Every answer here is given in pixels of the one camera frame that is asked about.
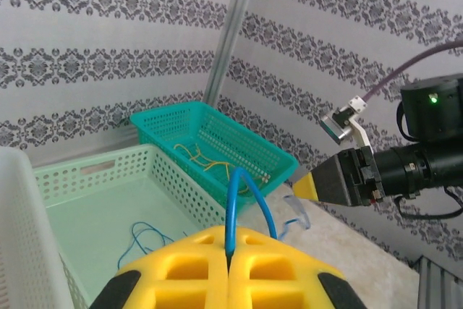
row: teal plastic basket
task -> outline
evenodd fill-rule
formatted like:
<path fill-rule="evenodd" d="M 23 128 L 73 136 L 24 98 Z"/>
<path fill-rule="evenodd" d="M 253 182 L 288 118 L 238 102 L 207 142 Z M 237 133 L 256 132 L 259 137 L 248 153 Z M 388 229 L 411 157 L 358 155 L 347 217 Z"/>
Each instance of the teal plastic basket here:
<path fill-rule="evenodd" d="M 223 207 L 233 166 L 245 168 L 256 178 L 265 196 L 288 179 L 298 165 L 293 156 L 198 101 L 136 113 L 130 120 L 138 128 L 141 144 L 153 143 L 160 147 Z M 211 160 L 232 164 L 229 175 L 223 165 L 205 170 L 191 160 L 184 148 L 194 156 L 199 148 Z M 255 202 L 252 193 L 245 192 L 245 186 L 240 190 L 243 194 L 238 199 L 238 211 Z"/>

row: damask wallpaper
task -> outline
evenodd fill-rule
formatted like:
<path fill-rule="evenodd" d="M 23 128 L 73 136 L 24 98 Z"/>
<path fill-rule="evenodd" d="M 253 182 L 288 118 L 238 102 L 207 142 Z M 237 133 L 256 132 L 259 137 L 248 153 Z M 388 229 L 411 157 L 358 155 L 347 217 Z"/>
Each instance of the damask wallpaper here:
<path fill-rule="evenodd" d="M 0 0 L 0 145 L 34 165 L 133 139 L 200 100 L 229 0 Z"/>
<path fill-rule="evenodd" d="M 463 38 L 462 15 L 462 0 L 250 0 L 218 107 L 292 153 L 301 164 L 294 181 L 340 150 L 318 124 L 323 114 L 427 47 Z M 452 51 L 408 69 L 378 93 L 361 119 L 374 149 L 405 144 L 395 120 L 401 84 L 461 71 L 462 52 Z M 404 262 L 424 254 L 463 275 L 462 216 L 404 220 L 390 202 L 321 208 Z M 455 208 L 440 190 L 404 207 Z"/>

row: purple cable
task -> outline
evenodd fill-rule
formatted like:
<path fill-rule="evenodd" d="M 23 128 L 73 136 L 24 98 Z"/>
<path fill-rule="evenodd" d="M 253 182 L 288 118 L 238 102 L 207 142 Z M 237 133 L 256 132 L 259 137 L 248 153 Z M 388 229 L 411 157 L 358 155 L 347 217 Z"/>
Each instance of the purple cable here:
<path fill-rule="evenodd" d="M 419 61 L 423 60 L 424 58 L 428 58 L 429 56 L 432 56 L 434 54 L 438 54 L 442 51 L 448 51 L 448 50 L 453 50 L 455 48 L 463 48 L 463 40 L 456 40 L 456 41 L 450 41 L 448 43 L 443 43 L 442 45 L 437 45 L 435 47 L 429 48 L 428 50 L 422 52 L 421 54 L 418 54 L 417 56 L 411 58 L 409 61 L 403 63 L 400 67 L 395 69 L 393 72 L 391 72 L 389 75 L 387 75 L 385 78 L 380 80 L 377 85 L 375 85 L 371 90 L 369 90 L 363 97 L 362 99 L 366 102 L 368 101 L 371 97 L 373 97 L 381 88 L 383 88 L 385 85 L 390 83 L 393 79 L 398 77 L 401 73 L 403 73 L 406 69 L 410 68 L 413 64 L 418 63 Z"/>

